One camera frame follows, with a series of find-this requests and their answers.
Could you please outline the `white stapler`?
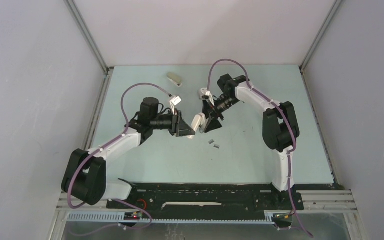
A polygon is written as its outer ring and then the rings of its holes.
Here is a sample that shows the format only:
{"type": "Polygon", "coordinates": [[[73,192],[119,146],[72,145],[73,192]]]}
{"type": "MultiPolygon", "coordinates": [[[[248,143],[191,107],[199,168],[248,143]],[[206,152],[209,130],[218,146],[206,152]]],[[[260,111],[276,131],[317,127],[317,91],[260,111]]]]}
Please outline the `white stapler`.
{"type": "Polygon", "coordinates": [[[191,123],[192,129],[196,133],[200,132],[201,134],[204,133],[206,125],[207,125],[207,118],[206,118],[205,114],[202,112],[195,115],[195,117],[191,123]]]}

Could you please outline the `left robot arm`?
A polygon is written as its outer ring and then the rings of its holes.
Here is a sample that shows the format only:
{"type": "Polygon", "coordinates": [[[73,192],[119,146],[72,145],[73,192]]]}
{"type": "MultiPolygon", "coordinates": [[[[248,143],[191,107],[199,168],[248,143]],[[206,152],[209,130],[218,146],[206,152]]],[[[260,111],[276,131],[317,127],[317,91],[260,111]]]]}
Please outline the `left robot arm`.
{"type": "Polygon", "coordinates": [[[107,169],[111,162],[142,145],[155,130],[167,130],[174,137],[193,138],[199,129],[200,116],[197,115],[191,125],[187,124],[182,112],[175,108],[179,100],[178,96],[173,97],[165,113],[159,111],[158,99],[146,97],[125,133],[102,147],[74,150],[61,183],[62,191],[91,206],[109,199],[118,199],[125,208],[136,206],[138,194],[132,191],[133,186],[120,178],[109,179],[107,169]]]}

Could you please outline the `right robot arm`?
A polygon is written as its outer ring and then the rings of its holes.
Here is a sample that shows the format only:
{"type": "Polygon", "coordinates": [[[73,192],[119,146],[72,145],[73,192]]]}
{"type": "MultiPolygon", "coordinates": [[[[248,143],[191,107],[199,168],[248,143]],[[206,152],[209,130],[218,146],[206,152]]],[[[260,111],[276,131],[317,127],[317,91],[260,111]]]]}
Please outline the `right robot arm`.
{"type": "Polygon", "coordinates": [[[272,181],[277,191],[271,194],[270,201],[275,208],[284,209],[291,202],[287,191],[294,185],[292,156],[300,136],[294,105],[265,96],[244,75],[233,78],[225,74],[219,78],[217,85],[222,91],[219,97],[213,97],[207,88],[198,91],[202,111],[195,116],[193,129],[201,133],[220,129],[225,111],[239,102],[251,105],[262,117],[264,143],[269,149],[277,151],[279,156],[272,181]]]}

